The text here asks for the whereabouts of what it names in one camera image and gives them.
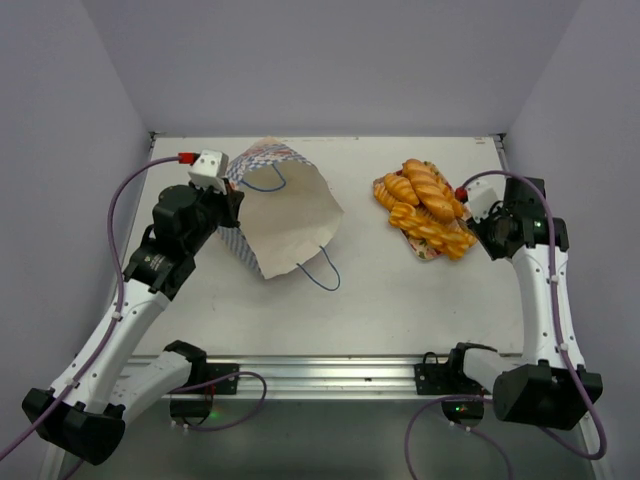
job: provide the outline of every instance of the gray wall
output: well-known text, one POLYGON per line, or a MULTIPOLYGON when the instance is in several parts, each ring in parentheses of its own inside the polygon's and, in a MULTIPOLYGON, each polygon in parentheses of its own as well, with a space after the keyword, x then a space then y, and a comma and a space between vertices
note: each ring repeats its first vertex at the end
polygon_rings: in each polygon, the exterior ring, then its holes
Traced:
POLYGON ((173 135, 506 131, 579 0, 84 0, 173 135))
POLYGON ((640 3, 585 0, 509 131, 512 167, 547 180, 567 220, 569 293, 620 479, 640 458, 640 3))
MULTIPOLYGON (((4 447, 29 425, 20 409, 28 389, 59 375, 103 313, 115 278, 108 202, 146 160, 148 136, 77 0, 0 2, 0 65, 4 447)), ((0 464, 0 478, 35 478, 44 449, 32 437, 0 464)))

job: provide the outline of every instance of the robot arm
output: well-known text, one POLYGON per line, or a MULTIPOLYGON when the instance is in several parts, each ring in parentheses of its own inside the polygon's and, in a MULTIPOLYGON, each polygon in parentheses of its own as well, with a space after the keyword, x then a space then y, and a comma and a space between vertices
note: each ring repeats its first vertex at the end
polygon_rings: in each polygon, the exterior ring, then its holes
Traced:
POLYGON ((71 365, 48 390, 31 389, 22 408, 35 422, 67 387, 73 388, 38 426, 41 438, 98 465, 113 453, 127 424, 167 392, 206 378, 206 353, 176 341, 141 372, 118 381, 140 339, 195 269, 194 257, 219 227, 239 225, 243 194, 223 178, 228 157, 192 155, 189 185, 163 190, 140 247, 124 271, 125 303, 100 355, 78 382, 80 366, 110 328, 114 301, 71 365))
MULTIPOLYGON (((544 182, 529 179, 544 194, 544 182)), ((557 282, 563 350, 576 366, 589 398, 602 393, 599 374, 585 369, 573 332, 567 296, 569 242, 564 220, 554 218, 557 276, 550 278, 549 232, 544 208, 526 184, 509 178, 504 200, 485 182, 466 189, 472 218, 467 222, 493 260, 505 258, 516 271, 524 319, 524 350, 514 365, 489 347, 459 344, 452 351, 458 374, 492 392, 497 418, 570 430, 587 407, 558 351, 549 282, 557 282)))

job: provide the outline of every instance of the paper bag handle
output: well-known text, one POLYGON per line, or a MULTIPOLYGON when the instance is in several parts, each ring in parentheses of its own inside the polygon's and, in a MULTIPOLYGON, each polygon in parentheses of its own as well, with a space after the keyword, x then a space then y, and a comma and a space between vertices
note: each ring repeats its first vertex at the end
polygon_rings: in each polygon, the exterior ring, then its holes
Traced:
POLYGON ((280 173, 280 170, 278 170, 278 167, 276 167, 275 163, 272 163, 271 166, 280 177, 280 180, 282 180, 282 185, 275 188, 260 188, 260 187, 254 187, 253 185, 250 185, 249 182, 246 182, 245 180, 240 180, 240 183, 249 187, 251 190, 255 190, 256 192, 271 193, 271 192, 277 192, 278 190, 282 190, 284 187, 287 186, 287 181, 284 179, 284 177, 280 173))
POLYGON ((304 268, 302 265, 300 265, 299 263, 296 263, 296 265, 298 265, 298 267, 300 267, 300 270, 302 270, 304 272, 304 274, 309 277, 309 280, 311 280, 313 283, 315 283, 316 285, 318 285, 320 288, 325 289, 327 292, 335 292, 337 289, 340 288, 340 272, 338 272, 338 269, 336 268, 336 266, 333 264, 333 262, 331 261, 331 259, 329 258, 329 254, 327 253, 327 251, 325 250, 325 248, 320 245, 320 250, 322 250, 322 253, 324 253, 324 256, 327 258, 327 262, 329 263, 329 266, 331 268, 333 268, 333 271, 336 272, 336 277, 338 277, 338 285, 335 286, 335 288, 329 288, 326 285, 321 284, 319 281, 317 281, 315 278, 313 278, 313 276, 307 272, 307 269, 304 268))

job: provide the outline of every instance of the paper bag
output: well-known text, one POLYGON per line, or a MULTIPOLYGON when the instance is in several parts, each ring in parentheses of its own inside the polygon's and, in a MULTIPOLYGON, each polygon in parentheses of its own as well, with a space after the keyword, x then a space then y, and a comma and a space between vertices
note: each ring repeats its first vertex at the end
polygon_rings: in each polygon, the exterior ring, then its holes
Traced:
POLYGON ((268 137, 233 160, 229 182, 245 192, 240 228, 219 228, 222 240, 268 279, 289 273, 333 238, 344 212, 318 169, 268 137))

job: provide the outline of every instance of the white table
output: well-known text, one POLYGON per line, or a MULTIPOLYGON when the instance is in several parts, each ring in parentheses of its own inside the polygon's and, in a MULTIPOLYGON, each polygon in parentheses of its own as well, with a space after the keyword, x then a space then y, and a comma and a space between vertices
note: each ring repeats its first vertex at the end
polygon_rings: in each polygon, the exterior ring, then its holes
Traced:
MULTIPOLYGON (((257 138, 159 138, 153 158, 211 148, 231 159, 257 138)), ((460 262, 418 260, 372 196, 375 177, 411 157, 435 162, 453 185, 500 168, 491 138, 284 138, 316 164, 345 211, 327 251, 342 275, 328 293, 302 272, 265 281, 250 272, 217 237, 196 256, 197 268, 135 354, 157 355, 173 340, 210 355, 417 355, 447 353, 459 341, 522 351, 522 313, 516 276, 476 246, 460 262)), ((186 183, 187 167, 148 173, 127 258, 138 247, 159 192, 186 183)), ((489 179, 502 192, 502 178, 489 179)), ((331 285, 322 255, 307 265, 331 285)))

